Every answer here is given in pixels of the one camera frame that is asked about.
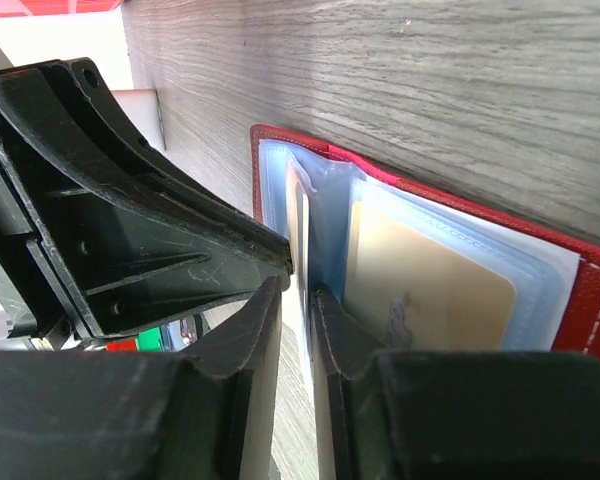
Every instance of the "red wallet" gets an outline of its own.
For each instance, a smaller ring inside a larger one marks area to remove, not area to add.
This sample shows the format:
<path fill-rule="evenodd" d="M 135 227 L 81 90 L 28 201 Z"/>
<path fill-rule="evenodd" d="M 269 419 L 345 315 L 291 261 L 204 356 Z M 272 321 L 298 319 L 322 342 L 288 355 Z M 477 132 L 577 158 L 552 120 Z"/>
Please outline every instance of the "red wallet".
<path fill-rule="evenodd" d="M 336 145 L 267 125 L 251 127 L 253 210 L 259 222 L 263 221 L 258 158 L 261 140 L 289 142 L 329 160 L 354 163 L 366 174 L 390 186 L 580 254 L 580 266 L 571 298 L 552 350 L 575 350 L 600 359 L 600 247 L 389 173 L 364 157 Z"/>

